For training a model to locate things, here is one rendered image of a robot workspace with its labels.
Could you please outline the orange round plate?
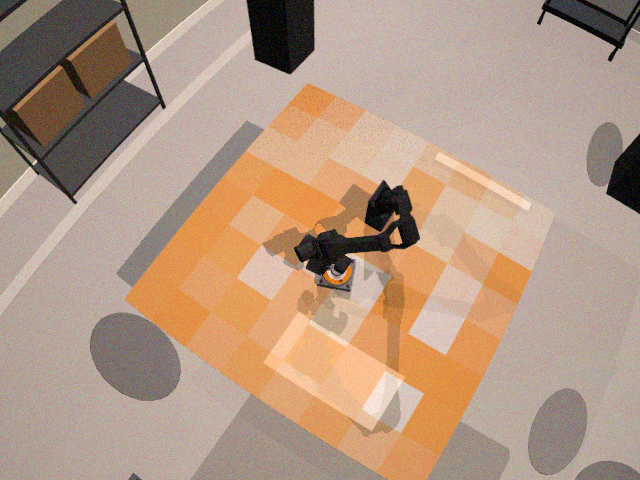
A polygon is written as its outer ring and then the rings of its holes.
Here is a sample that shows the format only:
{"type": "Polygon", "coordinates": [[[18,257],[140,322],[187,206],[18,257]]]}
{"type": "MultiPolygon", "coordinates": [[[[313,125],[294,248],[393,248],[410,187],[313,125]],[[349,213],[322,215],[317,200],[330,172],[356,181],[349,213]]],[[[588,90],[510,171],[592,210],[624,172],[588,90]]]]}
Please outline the orange round plate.
{"type": "Polygon", "coordinates": [[[332,267],[334,266],[334,264],[331,264],[329,267],[326,266],[327,268],[330,268],[330,270],[326,270],[325,274],[323,275],[323,277],[325,278],[325,280],[333,285],[341,285],[344,284],[345,282],[347,282],[351,276],[351,267],[349,265],[349,267],[347,268],[347,270],[345,271],[344,274],[341,274],[340,276],[334,276],[331,273],[332,267]],[[342,283],[339,282],[339,280],[342,280],[342,283]]]}

